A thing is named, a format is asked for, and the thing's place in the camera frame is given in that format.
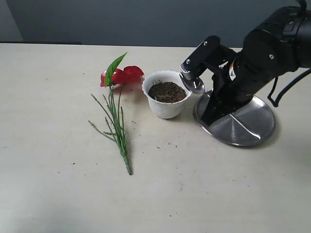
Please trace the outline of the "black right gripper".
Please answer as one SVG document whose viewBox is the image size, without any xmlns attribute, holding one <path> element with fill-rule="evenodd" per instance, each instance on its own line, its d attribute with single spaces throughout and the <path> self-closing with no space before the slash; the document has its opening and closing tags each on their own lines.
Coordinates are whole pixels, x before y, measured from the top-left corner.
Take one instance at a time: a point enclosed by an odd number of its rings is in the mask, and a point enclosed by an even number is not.
<svg viewBox="0 0 311 233">
<path fill-rule="evenodd" d="M 208 126 L 248 104 L 253 96 L 278 77 L 278 57 L 266 49 L 243 48 L 236 52 L 220 45 L 212 35 L 180 65 L 185 74 L 202 74 L 210 70 L 212 92 L 201 120 Z"/>
</svg>

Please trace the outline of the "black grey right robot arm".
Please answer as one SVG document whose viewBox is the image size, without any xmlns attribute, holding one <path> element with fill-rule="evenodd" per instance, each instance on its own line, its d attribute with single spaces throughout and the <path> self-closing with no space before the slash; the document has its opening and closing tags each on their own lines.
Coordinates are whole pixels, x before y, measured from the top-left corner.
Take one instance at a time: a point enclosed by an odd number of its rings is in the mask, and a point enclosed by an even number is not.
<svg viewBox="0 0 311 233">
<path fill-rule="evenodd" d="M 213 73 L 213 88 L 202 114 L 211 125 L 247 105 L 269 82 L 311 66 L 311 12 L 305 1 L 299 6 L 277 9 L 243 41 L 242 50 L 221 44 L 218 36 L 203 40 L 180 68 L 182 78 L 197 81 L 206 71 Z"/>
</svg>

